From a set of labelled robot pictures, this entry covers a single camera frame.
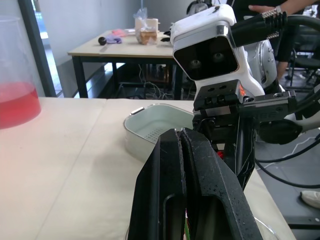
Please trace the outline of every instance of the metal connector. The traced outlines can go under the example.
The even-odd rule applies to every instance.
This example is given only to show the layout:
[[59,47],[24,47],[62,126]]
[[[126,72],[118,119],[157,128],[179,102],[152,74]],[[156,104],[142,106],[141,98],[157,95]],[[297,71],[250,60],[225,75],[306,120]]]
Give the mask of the metal connector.
[[279,37],[279,35],[280,35],[279,32],[276,31],[275,33],[269,34],[269,35],[266,37],[266,39],[274,39],[274,38]]
[[277,15],[277,9],[274,8],[274,9],[272,9],[272,10],[270,10],[270,11],[266,11],[266,12],[263,12],[263,13],[261,13],[261,14],[262,14],[262,17],[263,17],[264,19],[266,19],[266,18],[268,18],[268,17]]

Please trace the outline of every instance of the clear plastic container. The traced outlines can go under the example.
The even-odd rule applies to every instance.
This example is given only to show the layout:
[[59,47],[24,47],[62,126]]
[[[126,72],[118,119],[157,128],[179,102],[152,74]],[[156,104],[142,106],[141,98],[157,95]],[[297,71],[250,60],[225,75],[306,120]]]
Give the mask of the clear plastic container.
[[0,15],[0,129],[23,124],[41,111],[19,21]]

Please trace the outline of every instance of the plastic bag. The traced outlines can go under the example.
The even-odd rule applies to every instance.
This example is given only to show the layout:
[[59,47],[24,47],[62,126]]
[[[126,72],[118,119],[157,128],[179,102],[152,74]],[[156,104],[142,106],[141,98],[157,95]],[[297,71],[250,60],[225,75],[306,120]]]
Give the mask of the plastic bag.
[[147,8],[139,9],[133,17],[135,19],[135,36],[137,41],[143,45],[157,44],[158,33],[156,28],[147,25]]

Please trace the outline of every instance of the table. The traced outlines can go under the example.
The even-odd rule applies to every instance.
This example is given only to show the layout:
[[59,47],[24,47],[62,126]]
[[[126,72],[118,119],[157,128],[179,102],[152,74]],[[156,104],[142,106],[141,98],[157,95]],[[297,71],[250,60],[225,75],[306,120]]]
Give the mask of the table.
[[[0,130],[0,239],[123,240],[143,163],[125,150],[132,110],[191,101],[40,98],[42,112]],[[255,217],[295,240],[258,173],[244,191]]]
[[124,84],[118,82],[116,63],[128,63],[176,65],[175,79],[173,81],[173,99],[181,99],[183,71],[173,58],[172,45],[169,42],[160,41],[160,39],[168,36],[160,32],[157,45],[139,44],[135,35],[129,35],[122,38],[122,44],[107,44],[101,46],[98,43],[98,38],[105,37],[110,33],[111,31],[106,31],[68,52],[68,55],[72,56],[80,98],[88,98],[83,63],[112,63],[115,91],[119,89],[119,86]]

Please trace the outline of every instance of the red liquid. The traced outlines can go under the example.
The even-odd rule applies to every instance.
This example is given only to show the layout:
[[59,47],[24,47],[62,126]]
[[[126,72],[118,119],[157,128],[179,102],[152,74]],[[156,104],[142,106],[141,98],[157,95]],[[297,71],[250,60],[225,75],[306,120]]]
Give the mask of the red liquid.
[[28,82],[0,83],[0,129],[23,124],[40,112],[34,85]]

